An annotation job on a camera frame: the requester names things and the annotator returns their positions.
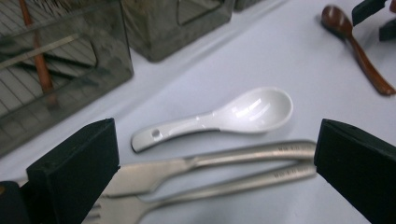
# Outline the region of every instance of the white tablecloth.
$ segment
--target white tablecloth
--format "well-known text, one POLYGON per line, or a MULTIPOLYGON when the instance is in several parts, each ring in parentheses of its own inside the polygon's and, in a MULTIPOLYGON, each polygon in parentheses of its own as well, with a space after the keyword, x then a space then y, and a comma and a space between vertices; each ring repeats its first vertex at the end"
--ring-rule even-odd
MULTIPOLYGON (((396 101, 379 95, 350 48, 324 30, 319 15, 336 4, 349 16, 360 1, 266 0, 160 63, 132 53, 134 77, 0 160, 0 180, 25 177, 33 161, 89 123, 114 118, 121 164, 154 161, 276 141, 317 141, 322 119, 357 126, 396 146, 396 101), (140 154, 131 135, 148 125, 218 108, 261 86, 286 91, 294 112, 264 134, 197 133, 140 154)), ((355 27, 377 70, 396 86, 396 40, 381 43, 387 8, 355 27)), ((167 181, 151 197, 258 172, 271 162, 220 167, 167 181)), ((141 223, 368 223, 320 175, 313 179, 156 210, 141 223)))

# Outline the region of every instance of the metal knife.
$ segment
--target metal knife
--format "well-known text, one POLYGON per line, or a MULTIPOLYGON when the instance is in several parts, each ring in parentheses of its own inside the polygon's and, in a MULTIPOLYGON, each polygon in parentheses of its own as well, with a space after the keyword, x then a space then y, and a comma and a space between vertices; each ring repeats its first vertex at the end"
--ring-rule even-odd
POLYGON ((315 142, 300 140, 244 147, 187 158, 124 165, 113 176, 102 196, 120 197, 149 193, 171 176, 201 168, 250 161, 313 160, 315 149, 315 142))

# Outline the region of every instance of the chopstick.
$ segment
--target chopstick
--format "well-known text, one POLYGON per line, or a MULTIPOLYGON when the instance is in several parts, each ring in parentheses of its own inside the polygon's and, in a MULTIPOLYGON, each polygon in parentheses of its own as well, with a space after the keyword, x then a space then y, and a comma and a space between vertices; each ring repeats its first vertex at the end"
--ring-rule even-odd
MULTIPOLYGON (((21 6, 21 12, 22 12, 24 24, 26 26, 33 24, 32 18, 30 17, 29 10, 24 0, 20 0, 20 6, 21 6)), ((35 34, 34 46, 35 49, 40 48, 37 34, 35 34)), ((49 69, 46 65, 46 61, 44 60, 43 54, 38 54, 35 56, 35 67, 38 73, 38 80, 40 82, 42 91, 44 93, 52 91, 53 90, 52 80, 50 77, 49 69)))

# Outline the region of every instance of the white ceramic spoon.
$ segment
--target white ceramic spoon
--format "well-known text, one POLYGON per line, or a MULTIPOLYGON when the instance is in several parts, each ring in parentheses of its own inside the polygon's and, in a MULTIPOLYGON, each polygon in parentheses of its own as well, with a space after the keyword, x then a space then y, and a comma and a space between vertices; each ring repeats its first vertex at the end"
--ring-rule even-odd
POLYGON ((277 88, 248 91, 224 107, 187 119, 178 119, 140 130, 132 136, 132 148, 140 152, 186 133, 221 131, 263 133, 289 120, 293 110, 287 93, 277 88))

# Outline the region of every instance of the metal fork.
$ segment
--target metal fork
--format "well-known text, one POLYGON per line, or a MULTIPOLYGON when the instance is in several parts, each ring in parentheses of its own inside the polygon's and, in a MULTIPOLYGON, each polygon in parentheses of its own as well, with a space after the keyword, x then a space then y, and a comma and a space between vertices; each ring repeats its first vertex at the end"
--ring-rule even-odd
POLYGON ((91 210, 82 223, 136 224, 148 212, 166 205, 263 188, 307 178, 314 176, 316 173, 316 167, 312 161, 300 161, 293 165, 236 179, 231 182, 189 190, 154 202, 144 202, 137 195, 119 198, 101 197, 97 201, 98 206, 91 210))

